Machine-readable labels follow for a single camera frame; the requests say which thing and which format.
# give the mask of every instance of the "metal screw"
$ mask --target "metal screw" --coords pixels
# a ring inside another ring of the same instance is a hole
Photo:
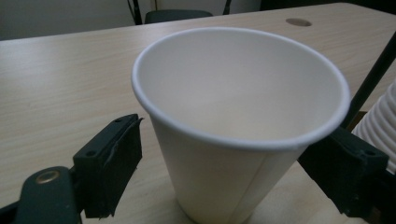
[[[43,173],[41,175],[39,175],[36,179],[35,182],[37,184],[45,184],[45,183],[49,183],[52,180],[58,178],[60,175],[59,171],[47,171],[46,173]]]

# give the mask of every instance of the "cup rim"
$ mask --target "cup rim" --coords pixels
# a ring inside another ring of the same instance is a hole
[[[220,135],[213,135],[211,133],[206,133],[204,131],[200,131],[192,128],[189,125],[186,125],[176,119],[167,116],[164,112],[161,111],[155,104],[153,104],[150,99],[147,97],[145,92],[142,90],[140,83],[140,64],[146,57],[146,55],[152,51],[156,46],[161,45],[161,43],[167,41],[170,38],[175,38],[180,35],[193,34],[197,32],[207,32],[207,31],[232,31],[232,32],[243,32],[243,33],[251,33],[254,35],[264,35],[277,38],[281,41],[289,42],[292,45],[308,52],[314,54],[318,57],[325,65],[329,67],[332,73],[336,77],[336,81],[340,86],[341,90],[341,99],[334,110],[334,113],[323,125],[314,129],[308,133],[304,133],[292,138],[285,139],[277,139],[277,140],[247,140],[247,139],[237,139]],[[134,62],[134,67],[131,74],[132,87],[134,91],[134,95],[138,102],[145,108],[148,114],[155,119],[158,119],[160,122],[170,126],[171,128],[178,130],[181,133],[188,135],[189,137],[195,138],[200,141],[207,142],[209,144],[213,144],[216,146],[224,146],[227,148],[235,148],[241,150],[250,150],[250,151],[293,151],[299,150],[302,147],[308,147],[309,145],[317,142],[318,140],[326,137],[330,133],[332,133],[343,121],[344,117],[347,114],[349,109],[349,87],[344,75],[340,72],[340,70],[326,57],[322,54],[318,53],[314,49],[301,44],[293,39],[287,38],[282,35],[275,35],[271,33],[267,33],[264,31],[251,30],[246,28],[235,28],[235,27],[205,27],[205,28],[194,28],[190,30],[185,30],[181,32],[176,32],[170,35],[167,35],[154,43],[150,44],[146,47],[136,58]]]

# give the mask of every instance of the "white paper cup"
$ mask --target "white paper cup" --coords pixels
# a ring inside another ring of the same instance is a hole
[[[387,153],[388,171],[396,173],[396,78],[352,133]]]
[[[198,223],[241,223],[307,146],[344,118],[349,90],[326,58],[238,28],[169,35],[136,59],[177,200]]]

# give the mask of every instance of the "wooden table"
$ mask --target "wooden table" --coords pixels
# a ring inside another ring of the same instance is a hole
[[[312,26],[293,26],[301,18]],[[332,60],[354,94],[396,30],[396,17],[348,4],[300,7],[0,42],[0,206],[19,199],[41,169],[71,167],[73,155],[111,120],[138,113],[144,158],[114,218],[84,223],[191,223],[173,191],[149,116],[134,98],[134,59],[153,41],[206,26],[263,30],[300,41]],[[395,63],[363,109],[395,78]],[[362,223],[339,215],[296,162],[247,223]]]

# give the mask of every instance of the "light wood tabletop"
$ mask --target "light wood tabletop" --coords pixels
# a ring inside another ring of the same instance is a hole
[[[292,18],[312,25],[286,22]],[[396,31],[396,16],[331,4],[0,41],[0,206],[19,199],[29,175],[51,166],[72,167],[73,155],[111,120],[137,113],[145,118],[143,159],[116,215],[83,222],[192,223],[177,205],[149,116],[134,98],[130,74],[137,55],[153,41],[207,26],[262,30],[302,42],[339,67],[353,95]],[[394,63],[363,110],[395,75]],[[295,162],[247,223],[364,221],[340,215]]]

